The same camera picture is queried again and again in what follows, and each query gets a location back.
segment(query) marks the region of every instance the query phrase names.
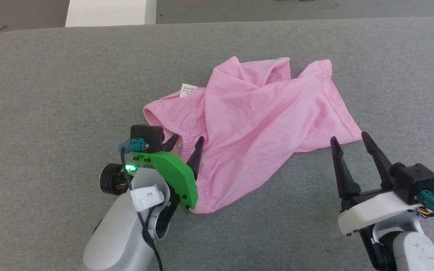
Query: white label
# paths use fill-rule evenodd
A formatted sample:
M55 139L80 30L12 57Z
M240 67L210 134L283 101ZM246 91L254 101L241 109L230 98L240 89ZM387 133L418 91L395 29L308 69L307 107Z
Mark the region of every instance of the white label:
M182 88L180 89L180 97L187 97L190 93L194 92L197 89L196 86L182 84Z
M130 191L131 201L136 211L141 212L165 201L164 194L157 185L141 187Z

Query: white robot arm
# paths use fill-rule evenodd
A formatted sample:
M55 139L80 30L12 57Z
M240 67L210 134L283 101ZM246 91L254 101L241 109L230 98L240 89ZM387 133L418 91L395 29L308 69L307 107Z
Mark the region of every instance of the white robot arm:
M86 245L80 271L146 271L154 255L162 271L154 240L165 237L179 205L195 206L204 141L199 138L184 163L169 152L178 135L165 144L163 135L162 127L132 126L131 139L120 145L122 163L103 169L100 188L119 197ZM130 152L135 165L125 163L124 156Z
M381 189L361 192L338 140L331 139L341 213L342 234L359 233L372 266L383 271L434 271L434 245L418 219L434 216L434 173L421 164L391 165L368 133L363 141L374 158Z
M156 222L164 207L170 206L170 189L162 176L152 168L139 168L131 181L134 190L157 185L165 195L164 204L141 211L153 240L161 240L167 230L157 234ZM81 271L146 271L153 249L144 240L143 227L129 193L120 195L83 252Z

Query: pink shirt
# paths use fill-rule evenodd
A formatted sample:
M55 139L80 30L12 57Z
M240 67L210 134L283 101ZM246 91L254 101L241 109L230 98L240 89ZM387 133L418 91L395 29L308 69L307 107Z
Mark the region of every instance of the pink shirt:
M361 139L331 81L330 60L315 61L291 79L289 58L214 68L207 87L187 97L179 91L149 103L144 115L168 139L179 134L186 161L200 136L205 145L194 213L206 214L263 185L295 152Z

